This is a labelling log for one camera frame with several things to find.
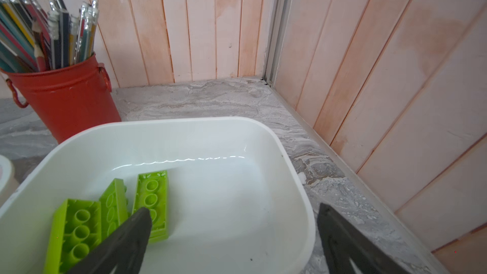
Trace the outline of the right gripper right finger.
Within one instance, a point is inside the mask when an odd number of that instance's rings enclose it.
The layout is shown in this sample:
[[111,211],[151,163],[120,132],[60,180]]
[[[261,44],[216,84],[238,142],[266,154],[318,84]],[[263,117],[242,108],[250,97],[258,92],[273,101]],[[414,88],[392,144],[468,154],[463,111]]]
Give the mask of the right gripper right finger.
[[317,228],[330,273],[407,273],[328,204],[320,204]]

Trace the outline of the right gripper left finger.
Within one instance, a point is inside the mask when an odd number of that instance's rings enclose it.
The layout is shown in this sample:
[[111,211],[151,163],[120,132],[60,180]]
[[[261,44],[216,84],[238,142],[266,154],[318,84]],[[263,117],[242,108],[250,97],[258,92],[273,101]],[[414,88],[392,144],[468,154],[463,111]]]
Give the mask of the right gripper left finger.
[[148,246],[152,218],[140,208],[69,273],[139,273]]

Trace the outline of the green lego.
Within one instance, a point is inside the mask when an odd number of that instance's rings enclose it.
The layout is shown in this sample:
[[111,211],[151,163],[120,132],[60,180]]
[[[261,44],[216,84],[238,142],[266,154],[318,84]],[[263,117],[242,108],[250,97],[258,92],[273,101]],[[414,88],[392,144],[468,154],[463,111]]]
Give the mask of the green lego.
[[133,214],[147,208],[152,221],[149,244],[169,237],[167,171],[139,174],[133,204]]
[[67,273],[101,243],[101,206],[66,199],[55,211],[44,273]]
[[129,217],[126,186],[115,178],[99,198],[101,204],[101,239],[104,241]]

